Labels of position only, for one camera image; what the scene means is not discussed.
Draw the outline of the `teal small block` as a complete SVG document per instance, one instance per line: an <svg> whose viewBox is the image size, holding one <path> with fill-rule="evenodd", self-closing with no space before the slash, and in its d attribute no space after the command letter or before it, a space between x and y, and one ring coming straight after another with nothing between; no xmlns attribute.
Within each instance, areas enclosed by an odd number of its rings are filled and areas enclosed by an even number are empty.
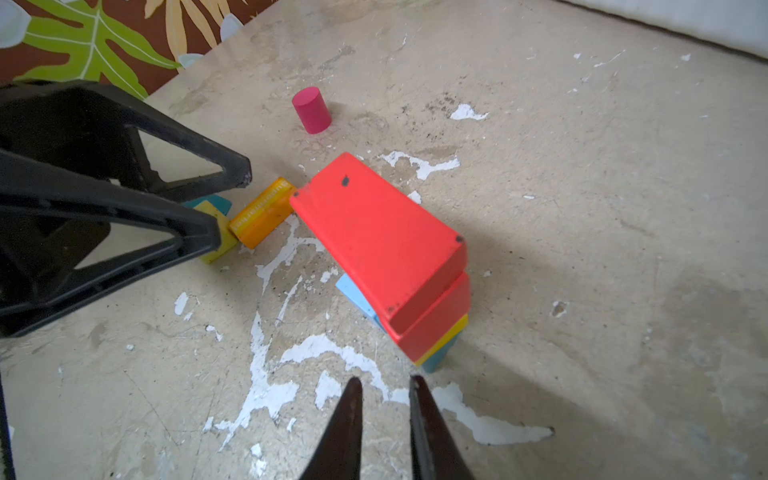
<svg viewBox="0 0 768 480"><path fill-rule="evenodd" d="M422 370L429 374L437 371L440 366L440 363L444 360L449 350L456 343L458 339L459 339L459 335L454 336L451 340L449 340L442 347L440 347L435 353L433 353L429 358L427 358L421 365Z"/></svg>

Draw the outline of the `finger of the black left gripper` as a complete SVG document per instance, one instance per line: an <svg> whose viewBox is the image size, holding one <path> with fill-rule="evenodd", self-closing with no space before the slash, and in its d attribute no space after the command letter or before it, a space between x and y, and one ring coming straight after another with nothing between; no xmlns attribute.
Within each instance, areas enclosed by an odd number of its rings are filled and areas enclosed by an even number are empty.
<svg viewBox="0 0 768 480"><path fill-rule="evenodd" d="M168 239L81 267L113 224ZM1 335L21 337L211 249L215 220L151 193L1 154Z"/></svg>
<svg viewBox="0 0 768 480"><path fill-rule="evenodd" d="M164 181L140 136L148 134L219 166ZM250 160L113 85L26 80L1 87L1 151L182 203L244 188Z"/></svg>

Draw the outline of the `orange supermarket block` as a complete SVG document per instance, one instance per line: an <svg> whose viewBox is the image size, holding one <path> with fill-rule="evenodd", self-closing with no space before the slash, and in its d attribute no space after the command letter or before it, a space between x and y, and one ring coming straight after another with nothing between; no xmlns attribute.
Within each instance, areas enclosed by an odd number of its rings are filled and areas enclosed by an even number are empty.
<svg viewBox="0 0 768 480"><path fill-rule="evenodd" d="M229 222L229 230L248 249L255 249L293 212L291 197L297 189L282 177Z"/></svg>

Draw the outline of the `teal roof block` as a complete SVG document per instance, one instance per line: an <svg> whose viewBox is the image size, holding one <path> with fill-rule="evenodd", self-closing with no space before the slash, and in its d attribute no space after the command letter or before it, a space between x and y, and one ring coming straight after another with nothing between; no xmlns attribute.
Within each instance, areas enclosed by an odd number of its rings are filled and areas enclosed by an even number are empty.
<svg viewBox="0 0 768 480"><path fill-rule="evenodd" d="M208 195L194 200L184 202L183 205L189 208L195 208L202 202L208 202L223 215L227 216L231 210L232 202L219 195Z"/></svg>

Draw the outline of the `red arch block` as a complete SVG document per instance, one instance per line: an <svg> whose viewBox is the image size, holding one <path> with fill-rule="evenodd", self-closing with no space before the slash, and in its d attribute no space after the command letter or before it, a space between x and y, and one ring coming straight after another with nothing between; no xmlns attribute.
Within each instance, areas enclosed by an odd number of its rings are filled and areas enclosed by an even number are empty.
<svg viewBox="0 0 768 480"><path fill-rule="evenodd" d="M420 366L467 326L470 300L470 279L462 272L416 316L395 321L380 315L380 323L408 359Z"/></svg>

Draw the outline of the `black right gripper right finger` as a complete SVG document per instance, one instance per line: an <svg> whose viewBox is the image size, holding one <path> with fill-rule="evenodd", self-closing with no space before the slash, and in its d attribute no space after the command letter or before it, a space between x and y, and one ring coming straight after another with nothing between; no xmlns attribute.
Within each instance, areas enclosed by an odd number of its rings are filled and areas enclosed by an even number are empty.
<svg viewBox="0 0 768 480"><path fill-rule="evenodd" d="M473 479L425 379L409 382L410 446L413 479Z"/></svg>

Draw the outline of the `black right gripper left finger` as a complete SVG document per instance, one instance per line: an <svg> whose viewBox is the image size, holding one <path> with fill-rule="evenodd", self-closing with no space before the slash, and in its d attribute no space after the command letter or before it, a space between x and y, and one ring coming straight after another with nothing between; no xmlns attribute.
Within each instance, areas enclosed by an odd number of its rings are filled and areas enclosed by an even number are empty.
<svg viewBox="0 0 768 480"><path fill-rule="evenodd" d="M300 479L358 480L362 431L363 386L352 377Z"/></svg>

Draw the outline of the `pink cylinder block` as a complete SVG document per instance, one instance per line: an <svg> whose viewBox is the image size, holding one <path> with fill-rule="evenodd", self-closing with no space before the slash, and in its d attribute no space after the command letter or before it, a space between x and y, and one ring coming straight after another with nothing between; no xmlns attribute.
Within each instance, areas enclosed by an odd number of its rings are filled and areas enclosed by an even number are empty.
<svg viewBox="0 0 768 480"><path fill-rule="evenodd" d="M316 86L310 86L296 93L292 99L305 131L318 134L326 130L332 123L332 117L323 99L322 93Z"/></svg>

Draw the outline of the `lime green cube block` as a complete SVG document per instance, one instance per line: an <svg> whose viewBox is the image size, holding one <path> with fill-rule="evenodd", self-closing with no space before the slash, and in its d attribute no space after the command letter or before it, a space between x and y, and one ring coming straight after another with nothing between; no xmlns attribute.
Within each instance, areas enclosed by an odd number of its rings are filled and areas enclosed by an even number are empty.
<svg viewBox="0 0 768 480"><path fill-rule="evenodd" d="M239 240L230 230L227 216L213 203L203 200L195 205L193 209L200 213L205 213L215 220L215 230L211 232L211 249L200 257L202 262L211 264L237 246Z"/></svg>

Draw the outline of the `red rectangular block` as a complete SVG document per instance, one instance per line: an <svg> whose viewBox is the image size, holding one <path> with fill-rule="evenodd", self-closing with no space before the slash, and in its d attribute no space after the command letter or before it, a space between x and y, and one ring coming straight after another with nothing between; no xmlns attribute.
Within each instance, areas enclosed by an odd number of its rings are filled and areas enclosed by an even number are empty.
<svg viewBox="0 0 768 480"><path fill-rule="evenodd" d="M301 187L291 204L395 340L466 269L461 234L348 153Z"/></svg>

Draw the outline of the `light blue cube block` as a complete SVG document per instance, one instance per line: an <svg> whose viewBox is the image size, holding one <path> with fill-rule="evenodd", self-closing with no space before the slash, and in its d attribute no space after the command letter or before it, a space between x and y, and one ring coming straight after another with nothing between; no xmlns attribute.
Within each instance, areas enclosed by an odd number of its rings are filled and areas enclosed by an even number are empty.
<svg viewBox="0 0 768 480"><path fill-rule="evenodd" d="M336 283L336 288L356 307L363 315L377 326L380 330L383 329L378 315L370 305L368 300L362 294L357 285L352 281L348 274L343 274Z"/></svg>

